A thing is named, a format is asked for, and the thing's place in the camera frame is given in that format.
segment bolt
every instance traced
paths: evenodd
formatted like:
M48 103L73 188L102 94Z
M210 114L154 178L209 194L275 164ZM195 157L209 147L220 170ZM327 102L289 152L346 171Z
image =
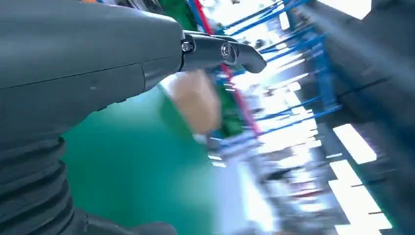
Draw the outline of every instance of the bolt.
M221 45L221 56L226 59L231 54L231 46L229 43L223 43Z
M193 49L193 45L190 42L183 42L182 43L182 50L184 52L191 51Z

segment fluorescent light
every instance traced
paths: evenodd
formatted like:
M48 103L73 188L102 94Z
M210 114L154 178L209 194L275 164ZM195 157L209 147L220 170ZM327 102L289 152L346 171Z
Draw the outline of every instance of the fluorescent light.
M308 130L317 129L317 123L316 123L316 120L314 118L302 121L302 123L303 123L304 126L308 127L307 128Z
M301 104L300 100L293 92L287 92L285 96L285 100L287 101L288 105L290 106L296 106Z
M362 181L360 181L356 172L354 172L353 168L351 168L347 160L332 162L330 163L330 166L333 169L334 174L336 175L337 179L341 180L343 183L347 184L348 186L362 184Z
M212 165L213 166L217 166L217 167L222 167L222 168L225 168L226 167L226 164L225 163L219 163L219 162L212 162Z
M358 198L359 200L356 200L356 203L360 205L360 207L365 208L365 211L368 213L370 212L381 212L379 206L369 193L368 189L361 185L357 187L352 187L351 192L354 198Z
M300 207L304 212L320 212L326 209L326 206L322 203L303 204Z
M294 67L294 66L296 66L296 65L301 64L301 63L302 63L302 62L304 62L304 61L305 61L305 59L301 59L301 60L298 60L298 61L292 62L292 63L290 63L290 64L288 64L288 65L285 65L285 66L279 67L279 68L275 71L275 73L279 73L279 72L282 72L282 71L284 71L284 70L287 70L287 69L289 69L289 68L291 68L291 67Z
M316 138L314 136L307 138L306 142L312 142L316 141Z
M335 225L334 228L339 235L359 234L356 228L350 224Z
M317 0L362 20L372 10L372 0Z
M327 159L329 159L329 158L336 158L336 157L340 157L342 155L343 155L343 153L336 153L336 154L328 155L328 156L326 156L326 158Z
M311 136L315 136L318 135L319 131L317 129L315 130L310 130L307 134L307 137L311 137Z
M278 50L281 50L281 49L287 48L287 44L281 43L281 44L276 45L275 48L277 48Z
M209 159L212 159L212 160L218 160L218 161L221 161L222 160L222 158L220 158L220 157L216 157L216 156L212 156L212 155L208 155L207 156Z
M304 118L310 118L312 116L314 116L314 113L311 111L305 111L306 115L304 115Z
M311 155L309 152L302 153L299 155L294 155L288 158L284 158L282 160L279 160L278 163L282 167L295 167L298 165L305 165L306 163L311 161Z
M377 229L391 229L392 224L383 213L370 214L369 218L372 224L376 224Z
M277 7L277 11L284 9L285 5L281 4ZM288 21L288 16L286 12L283 12L279 15L279 22L281 24L281 29L286 30L290 27L290 22Z
M308 148L317 148L317 147L320 147L321 145L322 145L321 140L316 140L316 141L312 141L310 143L307 143Z
M357 133L352 125L346 124L333 128L334 133L343 143L357 164L376 160L376 153L368 143Z
M298 90L301 90L301 86L298 82L290 83L287 85L287 87L291 92L296 92Z
M331 180L328 184L351 226L356 229L355 234L381 235L376 225L371 223L367 211L356 203L354 197L350 197L352 193L349 185L344 184L341 180Z
M296 155L300 155L300 154L304 154L304 153L308 153L309 152L308 151L308 148L304 144L297 145L297 146L293 146L293 147L291 147L291 149L293 150L293 152Z

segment green floor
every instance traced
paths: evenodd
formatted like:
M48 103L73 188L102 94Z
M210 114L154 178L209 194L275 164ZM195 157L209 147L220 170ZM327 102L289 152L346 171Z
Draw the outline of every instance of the green floor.
M212 234L211 164L161 88L91 114L65 139L76 206L124 226Z

